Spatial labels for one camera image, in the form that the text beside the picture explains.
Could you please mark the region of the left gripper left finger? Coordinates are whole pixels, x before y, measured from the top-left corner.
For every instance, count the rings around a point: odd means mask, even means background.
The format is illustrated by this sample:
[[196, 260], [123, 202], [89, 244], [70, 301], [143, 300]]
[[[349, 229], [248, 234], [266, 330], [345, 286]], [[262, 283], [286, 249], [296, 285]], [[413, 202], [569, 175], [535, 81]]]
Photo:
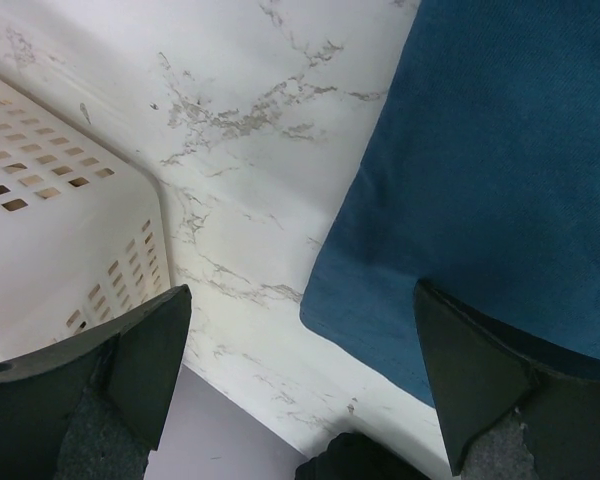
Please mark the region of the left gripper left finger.
[[158, 449], [191, 319], [174, 287], [0, 362], [0, 479], [141, 479]]

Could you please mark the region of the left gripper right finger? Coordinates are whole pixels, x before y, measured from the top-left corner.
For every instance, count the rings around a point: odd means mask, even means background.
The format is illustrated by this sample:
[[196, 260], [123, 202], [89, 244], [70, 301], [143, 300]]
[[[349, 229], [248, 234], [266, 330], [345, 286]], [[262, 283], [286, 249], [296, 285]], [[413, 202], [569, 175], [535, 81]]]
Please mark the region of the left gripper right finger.
[[600, 479], [600, 360], [421, 280], [414, 315], [442, 438], [462, 479]]

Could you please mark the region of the blue t shirt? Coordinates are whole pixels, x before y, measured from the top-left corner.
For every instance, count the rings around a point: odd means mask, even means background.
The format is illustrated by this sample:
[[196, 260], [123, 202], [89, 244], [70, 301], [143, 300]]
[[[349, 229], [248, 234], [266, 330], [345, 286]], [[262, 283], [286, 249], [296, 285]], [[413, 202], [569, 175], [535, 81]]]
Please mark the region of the blue t shirt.
[[600, 359], [600, 1], [424, 1], [302, 324], [424, 403], [421, 279]]

